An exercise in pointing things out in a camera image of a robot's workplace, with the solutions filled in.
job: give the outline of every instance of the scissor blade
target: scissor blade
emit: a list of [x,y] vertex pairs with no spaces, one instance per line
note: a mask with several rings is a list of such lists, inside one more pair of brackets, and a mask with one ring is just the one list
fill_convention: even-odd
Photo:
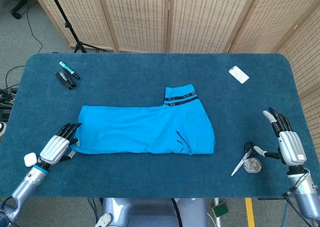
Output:
[[231,176],[233,176],[239,169],[240,169],[240,167],[244,164],[244,158],[242,158],[241,160],[240,160],[240,162],[238,163],[238,165],[235,167],[235,169],[234,169],[234,171],[232,172],[232,174],[231,174]]

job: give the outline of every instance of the floor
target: floor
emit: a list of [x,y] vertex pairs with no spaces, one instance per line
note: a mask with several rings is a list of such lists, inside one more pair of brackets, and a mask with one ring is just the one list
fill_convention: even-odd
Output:
[[[36,54],[40,44],[32,37],[26,11],[24,7],[19,12],[21,19],[17,20],[10,14],[11,8],[19,0],[0,0],[0,88],[4,88],[5,76],[9,69],[24,65],[27,59]],[[28,12],[34,35],[42,42],[41,53],[71,53],[56,28],[38,4],[37,0],[30,0]],[[10,72],[7,78],[8,86],[20,82],[23,67]],[[247,211],[245,199],[221,199],[226,202],[229,213],[221,217],[223,227],[247,227]],[[212,199],[207,200],[207,209],[211,213]],[[252,199],[255,226],[280,227],[282,225],[286,203],[284,200],[257,200]],[[18,224],[21,227],[87,227],[94,226],[95,217],[86,198],[67,197],[32,197],[25,206]],[[209,227],[214,225],[208,218]],[[304,222],[289,207],[285,227],[305,226]]]

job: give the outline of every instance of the white card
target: white card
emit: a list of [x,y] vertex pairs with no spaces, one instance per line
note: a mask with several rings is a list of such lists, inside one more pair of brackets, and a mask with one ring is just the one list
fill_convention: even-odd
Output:
[[229,73],[235,77],[241,84],[246,82],[249,79],[249,76],[246,75],[241,69],[239,69],[238,66],[233,66],[230,70]]

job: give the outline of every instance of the yellow tape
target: yellow tape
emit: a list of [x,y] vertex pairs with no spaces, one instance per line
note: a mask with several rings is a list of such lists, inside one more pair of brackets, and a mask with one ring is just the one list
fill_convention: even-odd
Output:
[[251,198],[245,198],[246,216],[248,219],[248,227],[255,227],[254,210],[252,208]]

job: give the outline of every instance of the blue table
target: blue table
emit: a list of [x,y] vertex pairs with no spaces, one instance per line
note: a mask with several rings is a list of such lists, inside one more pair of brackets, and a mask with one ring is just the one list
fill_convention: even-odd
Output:
[[[63,61],[80,76],[74,90],[56,78]],[[229,69],[250,79],[239,83]],[[320,169],[287,59],[280,54],[64,54],[32,56],[25,67],[0,148],[0,195],[10,195],[29,168],[24,155],[40,153],[52,135],[76,123],[82,105],[151,107],[165,87],[193,84],[214,128],[213,155],[77,153],[51,167],[37,196],[117,198],[279,197],[289,187],[287,167],[259,157],[262,170],[231,173],[253,141],[277,151],[262,111],[285,114],[303,143],[313,180]]]

